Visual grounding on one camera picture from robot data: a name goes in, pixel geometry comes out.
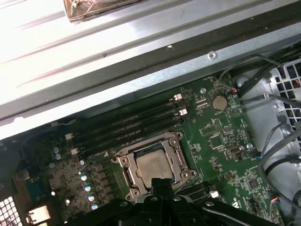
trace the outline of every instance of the green circuit board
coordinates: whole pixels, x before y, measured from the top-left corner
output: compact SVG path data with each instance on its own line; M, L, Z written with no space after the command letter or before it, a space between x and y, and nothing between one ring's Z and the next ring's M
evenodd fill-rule
M225 76L225 82L231 83L229 75ZM171 113L179 109L185 111L181 111L183 115L162 115L164 108ZM32 199L40 201L55 191L53 198L61 203L63 220L78 212L92 211L93 204L102 206L116 197L127 198L129 182L135 184L135 181L125 177L131 169L122 168L122 162L116 159L120 157L120 150L166 133L180 134L182 155L187 168L195 173L184 182L179 194L194 194L196 202L214 197L271 220L269 188L257 172L259 159L247 117L238 96L226 90L213 76L63 127L64 132L44 137L32 144L28 152L28 159L39 169L28 184L44 185L40 189L43 195L29 185ZM161 158L163 148L157 146L143 150L143 154L153 154L155 150L159 152L154 158ZM138 177L144 181L147 175L141 166L149 163L149 158L152 157L142 154L133 157L140 170ZM87 176L86 180L82 180L83 175ZM164 175L173 175L176 184L173 172L164 170ZM69 197L72 197L71 203L66 204ZM272 215L272 221L284 225L277 208L273 207Z

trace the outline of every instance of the cable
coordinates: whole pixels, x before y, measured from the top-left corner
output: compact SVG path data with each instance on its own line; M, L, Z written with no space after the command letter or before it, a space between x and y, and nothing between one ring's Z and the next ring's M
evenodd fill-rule
M299 205L299 202L301 201L301 190L297 191L296 194L293 196L293 202ZM292 207L292 213L291 213L291 219L296 218L297 210L296 208Z
M301 159L296 155L293 155L293 156L288 155L285 158L279 159L276 162L273 162L272 164L270 164L269 167L267 167L267 169L265 170L265 174L268 176L275 167L277 167L280 164L285 163L285 162L289 162L291 164L293 164L293 163L297 164L297 163L301 163Z
M277 96L277 95L274 95L274 94L269 94L269 98L274 99L274 100L282 101L283 103L286 103L286 104L291 105L291 106L296 107L296 108L301 108L301 102L299 102L297 100L291 100L291 99L288 99L286 97L281 97L281 96ZM260 100L265 100L265 99L266 99L266 97L264 95L260 95L260 96L257 96L257 97L253 97L251 99L242 100L242 103L248 104L248 103L251 103L253 101L260 101Z
M264 143L264 146L263 146L263 149L261 151L261 155L264 155L268 145L269 145L269 141L271 140L273 134L276 132L276 130L278 128L280 128L281 126L285 125L286 124L286 121L278 124L277 126L275 126L274 128L271 129L271 131L269 132L268 136L267 136L267 139L265 140L265 143Z
M296 218L294 220L291 220L290 222L288 222L285 226L291 226L292 223L295 223L295 221L301 220L301 218Z
M297 48L294 48L285 54L281 55L278 58L279 62L287 62L294 60L300 56L301 48L298 46ZM262 67L255 75L253 75L248 81L246 81L242 87L240 87L238 96L242 97L244 94L246 94L250 89L252 89L263 77L266 75L266 73L269 73L270 70L275 68L272 64L267 64L266 66Z
M259 57L259 58L261 58L261 59L263 59L263 60L265 60L265 61L267 61L267 62L270 62L271 64L275 64L275 65L277 65L277 66L279 66L279 67L283 67L283 64L281 64L281 63L279 63L279 62L277 62L277 61L275 61L275 60L273 60L273 59L270 59L270 58L268 58L268 57L262 56L262 55L260 55L260 54L253 54L253 55L247 56L247 57L245 57L245 58L242 58L241 60L237 61L236 63L234 63L234 64L230 65L228 68L226 68L226 69L221 73L221 75L220 75L220 77L219 77L219 79L218 79L219 83L220 83L221 85L223 85L224 87L233 90L233 87L231 87L231 86L229 86L229 85L227 85L227 84L225 84L225 83L222 82L222 78L224 77L224 75L225 75L227 72L229 72L229 71L230 71L231 69L233 69L234 67L236 67L236 66L238 66L239 64L241 64L241 63L243 63L243 62L245 62L245 61L247 61L247 60L249 60L249 59L252 59L252 58L254 58L254 57Z
M295 207L297 210L301 210L301 207L299 205L297 205L296 203L294 203L293 201L291 201L289 198L287 198L284 194L282 194L267 178L267 175L265 174L265 170L263 168L263 165L267 162L267 160L273 156L276 152L278 152L279 150L281 150L283 147L285 147L288 143L292 142L293 140L295 140L296 138L298 138L299 136L301 136L301 129L296 130L294 133L288 135L287 137L285 137L283 140L279 141L277 144L275 144L273 147L271 147L271 149L263 156L263 158L259 161L258 163L258 171L259 174L261 176L261 178L263 179L263 181L265 181L271 188L271 190L273 190L274 192L276 192L278 194L278 196L286 201L287 203L289 203L291 206Z
M275 199L272 199L269 205L269 217L271 218L271 221L273 221L273 205L274 204L280 204L280 200L278 197Z

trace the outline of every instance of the silver metal frame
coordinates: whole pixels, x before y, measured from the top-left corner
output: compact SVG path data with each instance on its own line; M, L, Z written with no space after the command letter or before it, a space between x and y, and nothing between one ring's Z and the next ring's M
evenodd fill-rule
M299 40L301 40L301 23L296 23L223 49L217 49L215 51L218 57L215 60L210 59L208 55L203 55L27 118L16 117L13 122L0 127L0 139L28 131L97 105L104 104L98 113L108 111L123 105L124 102L136 101L213 74L250 54L273 52Z
M0 103L293 2L143 0L70 24L62 0L16 0L0 8Z

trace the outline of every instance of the motherboard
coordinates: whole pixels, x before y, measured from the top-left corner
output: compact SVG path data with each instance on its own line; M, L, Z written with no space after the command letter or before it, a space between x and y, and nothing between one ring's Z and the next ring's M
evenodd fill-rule
M214 76L61 127L26 153L32 201L53 200L63 222L170 178L195 203L214 198L284 225L239 98Z

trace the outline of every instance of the cpu socket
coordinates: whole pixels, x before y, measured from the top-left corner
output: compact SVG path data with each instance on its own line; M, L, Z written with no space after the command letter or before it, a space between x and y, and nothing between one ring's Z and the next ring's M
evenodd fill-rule
M123 169L130 189L125 196L127 200L133 201L139 195L149 193L152 178L170 178L175 189L197 175L195 170L188 169L179 143L182 138L181 132L167 132L116 153L112 162Z

